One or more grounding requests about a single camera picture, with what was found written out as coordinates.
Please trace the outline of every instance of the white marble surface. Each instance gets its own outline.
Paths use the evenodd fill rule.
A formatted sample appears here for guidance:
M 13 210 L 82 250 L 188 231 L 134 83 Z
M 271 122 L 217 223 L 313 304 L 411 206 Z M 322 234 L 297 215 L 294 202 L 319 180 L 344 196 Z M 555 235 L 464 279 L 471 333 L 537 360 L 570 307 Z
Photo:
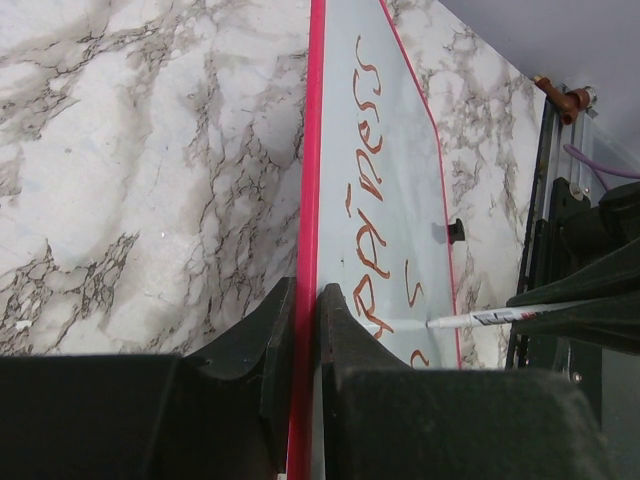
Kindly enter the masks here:
M 542 95 L 390 9 L 440 131 L 460 311 L 515 291 Z M 0 353 L 193 350 L 295 270 L 309 5 L 0 5 Z M 503 333 L 463 332 L 496 367 Z

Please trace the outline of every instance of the handwriting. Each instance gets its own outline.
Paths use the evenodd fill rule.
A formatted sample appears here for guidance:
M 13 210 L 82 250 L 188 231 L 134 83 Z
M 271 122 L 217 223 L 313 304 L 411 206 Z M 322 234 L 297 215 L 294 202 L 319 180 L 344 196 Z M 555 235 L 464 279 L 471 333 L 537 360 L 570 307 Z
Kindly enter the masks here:
M 364 300 L 360 295 L 365 285 L 369 286 L 369 295 L 371 298 L 371 306 L 369 308 L 365 307 Z M 380 327 L 380 329 L 373 335 L 375 339 L 379 339 L 382 336 L 383 330 L 388 330 L 389 332 L 393 333 L 393 328 L 391 328 L 389 325 L 387 325 L 374 315 L 374 312 L 376 311 L 376 300 L 373 296 L 373 283 L 371 283 L 371 277 L 368 274 L 365 274 L 362 277 L 362 280 L 360 280 L 360 283 L 353 291 L 353 302 L 356 304 L 356 312 L 358 312 L 358 315 L 360 315 L 360 309 L 362 309 L 364 316 L 367 317 L 367 320 L 375 323 L 376 325 L 378 325 L 378 327 Z
M 424 364 L 425 364 L 425 366 L 427 366 L 427 367 L 429 366 L 429 360 L 427 360 L 426 358 L 424 358 L 424 355 L 422 354 L 422 352 L 421 352 L 420 350 L 414 350 L 414 351 L 413 351 L 413 353 L 411 354 L 411 360 L 409 361 L 409 363 L 411 364 L 411 366 L 412 366 L 413 368 L 416 368 L 416 367 L 413 365 L 413 361 L 414 361 L 416 358 L 420 358 L 420 360 L 422 360 L 422 363 L 424 363 Z
M 372 88 L 371 91 L 375 96 L 379 97 L 382 93 L 382 84 L 380 83 L 378 69 L 374 65 L 364 63 L 360 59 L 360 55 L 358 52 L 360 40 L 361 37 L 360 35 L 358 35 L 355 45 L 356 59 L 358 61 L 358 65 L 362 69 L 362 72 L 364 72 L 363 75 L 368 75 L 370 73 L 375 74 L 377 87 Z M 365 101 L 361 101 L 358 98 L 357 86 L 360 80 L 360 71 L 356 66 L 353 70 L 353 99 L 355 100 L 355 103 L 360 111 L 366 112 L 368 110 L 373 110 L 373 113 L 375 113 L 376 120 L 379 125 L 380 116 L 378 114 L 378 107 L 376 106 L 376 104 L 371 100 L 365 100 L 363 98 L 363 100 Z M 376 172 L 373 162 L 373 156 L 380 153 L 383 148 L 384 138 L 382 135 L 380 135 L 377 142 L 375 144 L 372 144 L 371 131 L 372 128 L 375 128 L 375 126 L 375 123 L 371 125 L 367 120 L 358 122 L 358 133 L 360 135 L 360 140 L 362 140 L 363 148 L 357 148 L 355 151 L 355 156 L 356 164 L 358 165 L 358 171 L 360 172 L 360 187 L 363 191 L 370 193 L 377 200 L 384 202 L 384 197 L 379 188 L 379 186 L 382 184 L 382 178 Z M 351 183 L 349 183 L 347 185 L 347 199 L 345 201 L 345 207 L 347 209 L 347 215 L 349 216 L 349 218 L 351 218 L 351 193 Z M 360 220 L 362 221 L 362 226 L 358 229 L 358 232 L 356 234 L 356 253 L 358 254 L 358 258 L 362 262 L 362 265 L 372 269 L 382 280 L 388 280 L 391 277 L 391 272 L 388 270 L 384 270 L 378 263 L 379 249 L 386 248 L 387 242 L 382 238 L 382 236 L 378 232 L 378 229 L 373 225 L 373 223 L 367 218 L 367 216 L 360 208 L 357 209 L 357 212 Z M 369 255 L 367 255 L 362 248 L 362 240 L 365 235 L 369 235 L 369 241 L 371 242 L 371 254 Z M 365 299 L 363 298 L 363 290 L 365 289 L 365 287 L 368 287 L 369 289 L 370 302 L 368 307 Z M 374 338 L 379 339 L 380 337 L 382 337 L 382 334 L 385 331 L 394 333 L 393 328 L 391 328 L 375 315 L 376 300 L 373 288 L 373 280 L 368 273 L 365 273 L 362 276 L 360 283 L 353 290 L 353 301 L 356 305 L 356 312 L 358 316 L 364 314 L 367 320 L 379 327 L 378 331 L 373 335 Z
M 413 297 L 409 296 L 409 260 L 405 260 L 404 262 L 404 285 L 407 289 L 407 301 L 409 302 L 409 306 L 413 308 L 414 303 L 416 303 L 416 295 L 418 295 L 418 290 L 422 293 L 424 297 L 424 290 L 422 290 L 422 285 L 420 282 L 416 283 L 416 286 L 413 289 Z
M 360 171 L 360 186 L 382 202 L 383 198 L 382 198 L 382 194 L 380 193 L 380 190 L 376 188 L 376 186 L 373 184 L 371 179 L 368 176 L 366 176 L 362 171 L 362 164 L 360 163 L 361 158 L 364 158 L 369 164 L 369 168 L 371 168 L 371 173 L 373 173 L 373 178 L 376 180 L 376 182 L 378 182 L 378 185 L 382 183 L 382 178 L 378 176 L 375 169 L 373 168 L 373 164 L 371 163 L 371 160 L 369 160 L 369 156 L 364 150 L 359 148 L 356 150 L 356 161 L 358 162 L 358 170 Z
M 362 68 L 365 72 L 374 72 L 376 74 L 376 79 L 378 80 L 378 88 L 374 88 L 373 93 L 375 93 L 377 96 L 380 96 L 380 93 L 382 93 L 382 85 L 380 85 L 380 76 L 378 75 L 378 69 L 373 65 L 362 63 L 362 60 L 360 60 L 360 56 L 358 55 L 358 46 L 360 45 L 360 38 L 361 38 L 361 35 L 358 35 L 358 39 L 356 40 L 356 59 L 358 60 L 358 64 L 360 65 L 360 68 Z
M 373 271 L 376 272 L 378 275 L 380 275 L 382 278 L 387 279 L 391 276 L 391 272 L 385 272 L 378 266 L 378 252 L 376 250 L 376 243 L 373 241 L 373 239 L 374 238 L 378 239 L 378 242 L 383 247 L 387 246 L 387 242 L 385 242 L 382 239 L 382 237 L 378 233 L 378 230 L 376 230 L 376 227 L 374 227 L 373 224 L 369 221 L 369 219 L 365 216 L 365 214 L 362 213 L 362 210 L 358 209 L 358 215 L 360 215 L 360 218 L 364 222 L 364 225 L 360 227 L 360 230 L 358 230 L 358 233 L 356 234 L 356 245 L 357 245 L 356 253 L 358 254 L 358 258 L 360 258 L 360 261 L 364 265 L 366 265 L 369 268 L 372 268 Z M 369 234 L 369 239 L 371 240 L 371 248 L 373 250 L 373 261 L 369 260 L 366 257 L 366 255 L 364 254 L 360 246 L 360 240 L 367 233 Z
M 359 78 L 360 78 L 360 73 L 358 73 L 357 68 L 354 68 L 353 69 L 353 98 L 355 98 L 356 100 L 356 105 L 358 105 L 358 108 L 363 112 L 373 108 L 373 111 L 376 114 L 376 120 L 380 122 L 380 116 L 378 115 L 378 107 L 376 107 L 376 104 L 369 101 L 360 102 L 360 100 L 358 100 L 358 96 L 356 95 L 356 83 L 358 83 Z
M 347 215 L 351 218 L 351 184 L 347 184 L 347 199 L 344 201 L 344 206 L 347 209 Z

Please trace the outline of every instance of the marker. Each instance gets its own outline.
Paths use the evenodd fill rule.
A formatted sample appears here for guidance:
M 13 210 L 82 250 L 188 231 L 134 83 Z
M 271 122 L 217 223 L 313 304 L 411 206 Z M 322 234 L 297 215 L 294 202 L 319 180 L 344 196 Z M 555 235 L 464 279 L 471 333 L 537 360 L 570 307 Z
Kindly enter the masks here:
M 590 300 L 581 302 L 553 303 L 549 305 L 527 305 L 525 307 L 498 308 L 495 310 L 484 310 L 480 312 L 465 313 L 464 315 L 454 315 L 452 317 L 441 317 L 427 320 L 427 328 L 459 328 L 459 327 L 482 327 L 486 325 L 500 325 L 512 323 L 519 320 L 529 320 L 536 315 L 553 310 L 562 310 L 588 303 Z

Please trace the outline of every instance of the red letter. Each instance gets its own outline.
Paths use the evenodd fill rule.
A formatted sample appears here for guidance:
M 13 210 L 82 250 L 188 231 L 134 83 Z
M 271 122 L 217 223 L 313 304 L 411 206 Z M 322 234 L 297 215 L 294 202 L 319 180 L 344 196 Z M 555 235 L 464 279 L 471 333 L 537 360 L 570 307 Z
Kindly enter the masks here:
M 362 297 L 360 296 L 360 293 L 362 293 L 362 289 L 364 288 L 366 283 L 369 284 L 369 292 L 371 294 L 371 306 L 369 308 L 366 308 L 364 306 L 364 300 L 362 300 Z M 374 338 L 379 339 L 382 336 L 383 330 L 388 330 L 393 333 L 393 328 L 373 315 L 376 310 L 376 301 L 373 297 L 373 284 L 371 283 L 371 278 L 369 277 L 369 275 L 365 275 L 364 277 L 362 277 L 362 280 L 360 280 L 360 283 L 353 291 L 353 301 L 356 304 L 356 311 L 358 312 L 358 316 L 360 316 L 360 309 L 362 309 L 362 311 L 364 312 L 364 316 L 367 317 L 367 320 L 375 323 L 376 325 L 378 325 L 378 327 L 380 327 L 380 329 L 373 335 Z
M 369 167 L 371 168 L 371 173 L 373 173 L 373 178 L 375 179 L 376 182 L 378 182 L 378 185 L 382 183 L 382 179 L 378 176 L 375 169 L 373 168 L 373 164 L 371 163 L 371 160 L 369 160 L 367 153 L 361 148 L 359 148 L 358 150 L 356 150 L 356 161 L 358 162 L 358 170 L 360 170 L 360 186 L 382 202 L 383 201 L 382 194 L 373 184 L 371 179 L 362 172 L 362 164 L 360 163 L 361 158 L 364 158 L 369 164 Z
M 389 278 L 391 276 L 391 272 L 383 272 L 380 267 L 378 267 L 378 253 L 376 252 L 376 244 L 373 241 L 373 238 L 375 236 L 375 238 L 377 238 L 380 242 L 380 245 L 382 245 L 383 247 L 387 246 L 387 242 L 385 242 L 382 237 L 380 237 L 378 231 L 376 230 L 376 227 L 373 226 L 373 224 L 367 217 L 365 217 L 364 213 L 362 213 L 360 209 L 358 209 L 358 215 L 360 215 L 360 218 L 364 221 L 364 225 L 360 227 L 360 230 L 358 230 L 358 234 L 356 235 L 356 253 L 358 254 L 358 257 L 360 257 L 360 261 L 365 266 L 372 268 L 382 278 Z M 369 238 L 371 239 L 371 248 L 373 249 L 373 262 L 364 255 L 364 252 L 360 248 L 360 240 L 365 233 L 368 233 Z

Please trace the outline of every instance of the black knob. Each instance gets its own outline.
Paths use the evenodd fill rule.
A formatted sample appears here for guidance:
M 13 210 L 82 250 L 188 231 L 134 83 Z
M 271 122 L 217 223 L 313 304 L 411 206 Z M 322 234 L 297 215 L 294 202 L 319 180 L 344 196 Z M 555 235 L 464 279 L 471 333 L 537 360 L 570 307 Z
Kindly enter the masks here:
M 449 230 L 449 243 L 454 244 L 455 242 L 464 242 L 464 225 L 462 224 L 462 220 L 456 218 L 456 222 L 452 223 L 448 227 Z

